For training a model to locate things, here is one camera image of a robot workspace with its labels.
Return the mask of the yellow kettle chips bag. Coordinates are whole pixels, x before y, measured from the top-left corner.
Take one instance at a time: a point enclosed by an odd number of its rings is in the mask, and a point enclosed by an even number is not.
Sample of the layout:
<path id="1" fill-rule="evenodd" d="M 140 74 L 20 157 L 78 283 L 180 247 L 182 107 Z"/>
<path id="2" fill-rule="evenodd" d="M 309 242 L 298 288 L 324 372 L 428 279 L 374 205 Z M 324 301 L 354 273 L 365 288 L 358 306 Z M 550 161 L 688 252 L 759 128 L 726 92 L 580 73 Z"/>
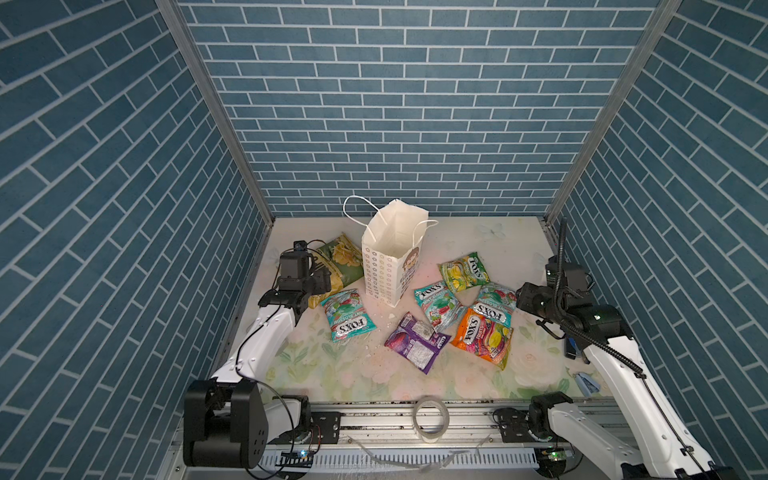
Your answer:
<path id="1" fill-rule="evenodd" d="M 364 276 L 360 248 L 344 233 L 315 248 L 312 255 L 318 264 L 329 270 L 331 289 L 327 293 L 312 296 L 308 303 L 310 308 L 318 307 L 325 299 L 341 292 Z"/>

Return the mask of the teal Fox's mint blossom candy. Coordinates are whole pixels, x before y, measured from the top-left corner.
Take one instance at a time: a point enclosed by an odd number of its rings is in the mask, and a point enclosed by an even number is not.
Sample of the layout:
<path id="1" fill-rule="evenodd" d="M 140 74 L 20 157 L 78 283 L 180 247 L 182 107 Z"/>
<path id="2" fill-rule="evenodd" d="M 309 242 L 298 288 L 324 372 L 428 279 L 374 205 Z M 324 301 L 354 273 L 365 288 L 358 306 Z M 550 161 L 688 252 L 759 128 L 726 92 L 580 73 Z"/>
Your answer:
<path id="1" fill-rule="evenodd" d="M 517 295 L 514 289 L 489 282 L 480 287 L 472 309 L 499 325 L 512 326 L 512 316 L 516 309 Z"/>

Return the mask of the orange snack packet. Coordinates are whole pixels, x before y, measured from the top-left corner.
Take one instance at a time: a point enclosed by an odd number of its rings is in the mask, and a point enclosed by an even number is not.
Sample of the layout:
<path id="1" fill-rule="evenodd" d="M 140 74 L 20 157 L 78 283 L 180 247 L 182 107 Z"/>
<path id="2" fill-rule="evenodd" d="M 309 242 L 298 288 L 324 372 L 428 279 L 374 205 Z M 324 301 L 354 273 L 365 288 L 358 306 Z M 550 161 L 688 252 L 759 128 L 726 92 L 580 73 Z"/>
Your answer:
<path id="1" fill-rule="evenodd" d="M 451 344 L 504 370 L 508 362 L 512 336 L 512 327 L 494 322 L 474 308 L 468 308 Z"/>

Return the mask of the green Fox's spring tea candy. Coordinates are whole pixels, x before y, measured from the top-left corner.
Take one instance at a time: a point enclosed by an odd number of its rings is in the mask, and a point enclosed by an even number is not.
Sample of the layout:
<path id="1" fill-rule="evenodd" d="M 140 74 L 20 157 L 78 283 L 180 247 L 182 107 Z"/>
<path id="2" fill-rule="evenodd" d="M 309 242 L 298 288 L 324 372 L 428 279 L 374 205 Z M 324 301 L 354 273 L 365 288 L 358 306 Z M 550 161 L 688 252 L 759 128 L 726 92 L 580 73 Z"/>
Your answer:
<path id="1" fill-rule="evenodd" d="M 479 254 L 472 252 L 438 265 L 448 289 L 453 293 L 488 284 L 491 279 Z"/>

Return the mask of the white patterned paper bag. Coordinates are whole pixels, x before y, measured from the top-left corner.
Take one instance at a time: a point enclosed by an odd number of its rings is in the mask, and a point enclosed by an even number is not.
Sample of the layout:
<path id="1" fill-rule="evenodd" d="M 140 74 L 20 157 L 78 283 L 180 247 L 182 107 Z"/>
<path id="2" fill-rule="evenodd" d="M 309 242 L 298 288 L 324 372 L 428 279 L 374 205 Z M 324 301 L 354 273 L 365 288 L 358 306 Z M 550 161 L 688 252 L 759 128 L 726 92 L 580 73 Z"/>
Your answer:
<path id="1" fill-rule="evenodd" d="M 422 243 L 439 222 L 423 208 L 394 199 L 375 207 L 361 237 L 365 291 L 391 307 L 398 305 L 419 266 Z"/>

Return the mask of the teal candy bag inside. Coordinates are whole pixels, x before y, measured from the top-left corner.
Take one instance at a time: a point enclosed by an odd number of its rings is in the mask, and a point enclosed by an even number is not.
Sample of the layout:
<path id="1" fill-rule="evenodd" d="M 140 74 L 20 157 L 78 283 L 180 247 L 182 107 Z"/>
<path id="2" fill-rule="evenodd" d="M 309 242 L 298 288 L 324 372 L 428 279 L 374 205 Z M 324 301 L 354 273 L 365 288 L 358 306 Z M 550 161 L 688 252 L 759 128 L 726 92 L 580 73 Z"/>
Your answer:
<path id="1" fill-rule="evenodd" d="M 437 332 L 443 332 L 461 320 L 467 309 L 444 281 L 415 289 L 414 299 Z"/>

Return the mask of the purple snack packet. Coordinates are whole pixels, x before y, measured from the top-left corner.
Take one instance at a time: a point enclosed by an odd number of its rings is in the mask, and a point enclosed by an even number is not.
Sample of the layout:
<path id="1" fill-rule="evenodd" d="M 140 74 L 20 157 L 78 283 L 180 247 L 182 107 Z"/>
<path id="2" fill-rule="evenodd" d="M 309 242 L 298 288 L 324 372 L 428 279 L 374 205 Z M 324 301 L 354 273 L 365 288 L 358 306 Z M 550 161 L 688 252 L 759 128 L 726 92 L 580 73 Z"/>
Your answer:
<path id="1" fill-rule="evenodd" d="M 406 312 L 384 345 L 428 374 L 451 336 L 437 332 L 429 323 Z"/>

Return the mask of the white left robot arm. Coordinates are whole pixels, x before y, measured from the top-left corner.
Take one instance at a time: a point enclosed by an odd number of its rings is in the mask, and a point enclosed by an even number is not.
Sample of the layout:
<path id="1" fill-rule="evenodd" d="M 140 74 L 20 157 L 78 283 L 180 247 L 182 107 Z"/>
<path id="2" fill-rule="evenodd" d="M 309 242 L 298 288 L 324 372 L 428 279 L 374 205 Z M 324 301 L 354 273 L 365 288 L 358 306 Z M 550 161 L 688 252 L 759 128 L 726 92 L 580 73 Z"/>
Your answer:
<path id="1" fill-rule="evenodd" d="M 310 298 L 330 289 L 330 272 L 307 242 L 281 253 L 276 277 L 259 299 L 243 341 L 210 378 L 193 381 L 184 395 L 187 466 L 252 471 L 270 442 L 295 443 L 310 434 L 308 399 L 279 394 L 266 377 Z"/>

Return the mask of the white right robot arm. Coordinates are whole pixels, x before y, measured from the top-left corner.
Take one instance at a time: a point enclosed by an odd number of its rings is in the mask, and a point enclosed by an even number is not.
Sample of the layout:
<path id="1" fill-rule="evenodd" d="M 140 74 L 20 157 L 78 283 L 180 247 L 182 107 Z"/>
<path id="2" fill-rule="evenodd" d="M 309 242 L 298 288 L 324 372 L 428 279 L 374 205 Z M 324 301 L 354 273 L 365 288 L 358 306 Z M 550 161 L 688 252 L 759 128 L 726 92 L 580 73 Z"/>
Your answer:
<path id="1" fill-rule="evenodd" d="M 551 257 L 546 284 L 525 283 L 519 310 L 556 339 L 572 339 L 610 389 L 637 445 L 587 418 L 564 393 L 532 398 L 528 425 L 541 439 L 566 440 L 611 479 L 735 479 L 684 425 L 664 396 L 617 308 L 596 304 L 578 264 Z"/>

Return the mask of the blue black stapler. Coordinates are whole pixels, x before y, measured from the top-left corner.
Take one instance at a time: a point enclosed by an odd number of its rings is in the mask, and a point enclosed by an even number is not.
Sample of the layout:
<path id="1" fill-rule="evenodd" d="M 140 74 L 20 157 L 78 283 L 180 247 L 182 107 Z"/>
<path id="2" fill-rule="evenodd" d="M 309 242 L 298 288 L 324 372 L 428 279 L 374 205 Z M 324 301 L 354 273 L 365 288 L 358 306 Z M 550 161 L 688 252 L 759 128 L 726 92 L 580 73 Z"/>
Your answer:
<path id="1" fill-rule="evenodd" d="M 589 364 L 589 360 L 584 356 L 576 341 L 570 337 L 564 339 L 564 356 L 570 360 L 579 360 L 582 363 Z"/>

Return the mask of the clear tape roll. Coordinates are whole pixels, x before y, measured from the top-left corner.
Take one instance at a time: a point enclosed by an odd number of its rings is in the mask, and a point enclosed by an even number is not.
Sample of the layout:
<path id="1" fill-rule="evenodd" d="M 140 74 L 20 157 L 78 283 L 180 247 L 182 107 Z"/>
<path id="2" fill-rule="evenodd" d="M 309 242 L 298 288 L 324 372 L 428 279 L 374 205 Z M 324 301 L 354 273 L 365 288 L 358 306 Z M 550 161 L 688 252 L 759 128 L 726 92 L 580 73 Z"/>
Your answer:
<path id="1" fill-rule="evenodd" d="M 419 399 L 411 411 L 413 430 L 426 443 L 438 442 L 447 433 L 450 420 L 447 405 L 434 396 Z"/>

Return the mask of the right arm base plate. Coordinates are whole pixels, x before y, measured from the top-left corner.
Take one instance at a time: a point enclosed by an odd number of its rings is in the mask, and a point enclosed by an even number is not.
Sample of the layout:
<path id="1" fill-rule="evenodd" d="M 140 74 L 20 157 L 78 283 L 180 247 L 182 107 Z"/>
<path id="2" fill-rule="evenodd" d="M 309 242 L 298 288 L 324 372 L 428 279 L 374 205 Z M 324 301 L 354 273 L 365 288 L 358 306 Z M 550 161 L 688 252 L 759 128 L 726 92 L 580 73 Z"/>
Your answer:
<path id="1" fill-rule="evenodd" d="M 564 437 L 532 427 L 527 412 L 503 407 L 494 410 L 491 417 L 503 443 L 567 443 Z"/>

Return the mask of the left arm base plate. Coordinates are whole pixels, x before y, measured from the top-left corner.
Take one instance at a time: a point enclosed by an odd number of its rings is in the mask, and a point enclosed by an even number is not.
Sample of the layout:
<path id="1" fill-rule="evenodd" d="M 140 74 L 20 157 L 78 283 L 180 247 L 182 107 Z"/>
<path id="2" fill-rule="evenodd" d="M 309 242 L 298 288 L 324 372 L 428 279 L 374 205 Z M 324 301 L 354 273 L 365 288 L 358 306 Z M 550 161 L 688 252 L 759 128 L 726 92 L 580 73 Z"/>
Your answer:
<path id="1" fill-rule="evenodd" d="M 309 444 L 323 447 L 339 442 L 342 414 L 339 411 L 312 412 L 309 417 L 303 417 L 299 426 L 293 431 L 284 432 L 271 445 Z"/>

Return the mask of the aluminium front rail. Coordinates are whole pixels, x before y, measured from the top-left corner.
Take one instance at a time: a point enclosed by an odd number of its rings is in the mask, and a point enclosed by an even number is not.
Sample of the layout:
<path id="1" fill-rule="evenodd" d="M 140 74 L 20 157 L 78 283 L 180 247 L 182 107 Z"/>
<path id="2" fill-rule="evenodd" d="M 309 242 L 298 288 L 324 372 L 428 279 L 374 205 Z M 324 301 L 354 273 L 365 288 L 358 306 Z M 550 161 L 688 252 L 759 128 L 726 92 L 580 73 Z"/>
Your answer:
<path id="1" fill-rule="evenodd" d="M 384 403 L 312 403 L 304 396 L 258 403 L 237 413 L 194 405 L 185 410 L 180 448 L 188 465 L 239 465 L 240 449 L 321 451 L 362 444 L 369 448 L 525 448 L 573 446 L 585 453 L 615 451 L 624 458 L 654 452 L 672 439 L 664 421 L 631 414 L 613 401 L 567 402 L 546 395 L 528 402 L 432 399 Z"/>

